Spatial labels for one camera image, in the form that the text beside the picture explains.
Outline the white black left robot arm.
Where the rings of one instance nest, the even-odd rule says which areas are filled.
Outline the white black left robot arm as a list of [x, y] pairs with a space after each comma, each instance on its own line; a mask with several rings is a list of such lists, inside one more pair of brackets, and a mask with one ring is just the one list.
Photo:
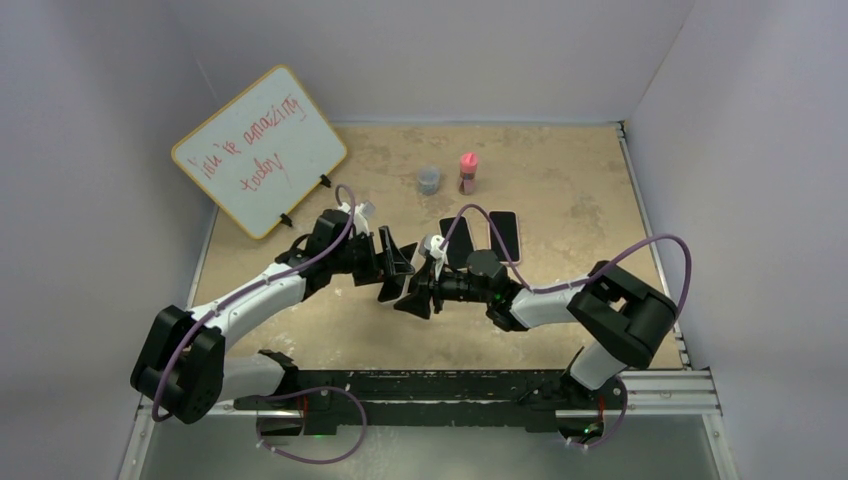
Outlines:
[[183, 310], [174, 305], [155, 317], [130, 375], [133, 389], [152, 400], [159, 420], [200, 420], [227, 397], [260, 395], [272, 408], [297, 399], [298, 382], [285, 373], [286, 356], [257, 354], [270, 367], [257, 386], [227, 389], [227, 351], [278, 312], [296, 306], [348, 275], [357, 286], [380, 284], [379, 300], [398, 294], [415, 269], [416, 244], [395, 244], [390, 230], [371, 232], [360, 215], [327, 209], [313, 230], [298, 237], [258, 276], [224, 297]]

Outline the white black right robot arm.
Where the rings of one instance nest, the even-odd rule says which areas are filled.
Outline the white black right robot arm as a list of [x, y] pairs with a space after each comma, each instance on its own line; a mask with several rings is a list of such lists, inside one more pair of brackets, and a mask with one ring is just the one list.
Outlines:
[[422, 319], [447, 301], [482, 303], [505, 332], [576, 322], [594, 341], [578, 352], [561, 381], [564, 399], [584, 407], [627, 368], [650, 366], [679, 309], [663, 293], [610, 261], [600, 261], [574, 286], [536, 293], [511, 279], [491, 250], [472, 252], [462, 271], [439, 270], [433, 258], [410, 279], [394, 309]]

